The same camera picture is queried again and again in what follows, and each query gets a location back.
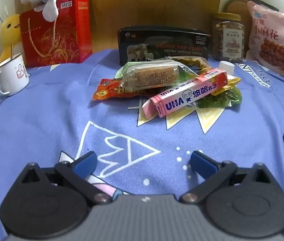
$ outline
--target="red gift bag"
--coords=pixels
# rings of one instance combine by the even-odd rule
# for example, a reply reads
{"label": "red gift bag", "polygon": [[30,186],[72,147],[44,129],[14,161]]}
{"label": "red gift bag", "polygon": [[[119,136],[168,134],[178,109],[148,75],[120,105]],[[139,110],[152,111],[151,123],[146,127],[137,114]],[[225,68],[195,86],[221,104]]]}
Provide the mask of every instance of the red gift bag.
{"label": "red gift bag", "polygon": [[54,22],[34,10],[20,15],[27,67],[81,63],[92,54],[89,0],[57,0],[56,5]]}

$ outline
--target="rope handle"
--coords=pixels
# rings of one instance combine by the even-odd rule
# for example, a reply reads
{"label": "rope handle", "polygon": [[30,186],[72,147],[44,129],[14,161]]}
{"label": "rope handle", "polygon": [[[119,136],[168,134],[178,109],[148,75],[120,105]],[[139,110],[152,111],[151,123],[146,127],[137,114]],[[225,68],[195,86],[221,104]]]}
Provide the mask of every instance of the rope handle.
{"label": "rope handle", "polygon": [[42,58],[45,58],[45,57],[47,57],[47,56],[50,56],[50,54],[51,54],[51,52],[52,52],[52,50],[53,50],[53,46],[54,46],[54,44],[55,44],[56,20],[57,20],[57,19],[55,19],[55,21],[54,21],[54,26],[53,26],[53,43],[52,43],[52,48],[50,49],[50,51],[48,52],[48,54],[43,55],[43,54],[36,48],[36,46],[35,46],[35,44],[34,44],[34,42],[33,42],[32,35],[31,35],[31,19],[30,19],[30,18],[28,19],[28,34],[29,34],[29,40],[31,41],[31,44],[32,44],[34,50],[35,50],[35,51],[37,52],[37,54],[38,54],[40,57],[42,57]]}

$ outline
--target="thumbs up print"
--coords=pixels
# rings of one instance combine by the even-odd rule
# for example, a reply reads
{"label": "thumbs up print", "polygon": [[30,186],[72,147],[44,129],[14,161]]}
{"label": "thumbs up print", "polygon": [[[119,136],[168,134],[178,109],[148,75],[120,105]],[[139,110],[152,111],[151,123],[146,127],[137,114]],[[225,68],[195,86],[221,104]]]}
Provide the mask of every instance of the thumbs up print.
{"label": "thumbs up print", "polygon": [[22,65],[21,64],[18,66],[18,71],[16,72],[16,74],[17,74],[17,78],[19,78],[19,79],[24,76],[24,72],[22,70]]}

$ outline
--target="mug rim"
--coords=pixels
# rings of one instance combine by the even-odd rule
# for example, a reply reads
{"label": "mug rim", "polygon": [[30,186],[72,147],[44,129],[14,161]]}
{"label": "mug rim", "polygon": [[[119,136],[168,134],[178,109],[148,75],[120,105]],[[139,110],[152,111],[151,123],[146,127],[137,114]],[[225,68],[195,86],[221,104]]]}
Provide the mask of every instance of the mug rim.
{"label": "mug rim", "polygon": [[3,65],[0,65],[0,67],[5,66],[6,64],[10,63],[11,61],[14,61],[16,58],[18,58],[19,56],[21,56],[22,53],[16,54],[16,57],[13,57],[12,59],[10,59],[8,62],[4,63]]}

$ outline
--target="white enamel mug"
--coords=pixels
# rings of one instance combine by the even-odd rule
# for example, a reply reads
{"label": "white enamel mug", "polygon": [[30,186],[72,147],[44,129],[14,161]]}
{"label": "white enamel mug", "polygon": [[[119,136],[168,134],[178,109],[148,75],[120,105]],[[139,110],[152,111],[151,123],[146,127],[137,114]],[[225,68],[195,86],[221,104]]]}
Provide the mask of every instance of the white enamel mug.
{"label": "white enamel mug", "polygon": [[0,63],[0,94],[12,96],[28,83],[29,77],[21,53]]}

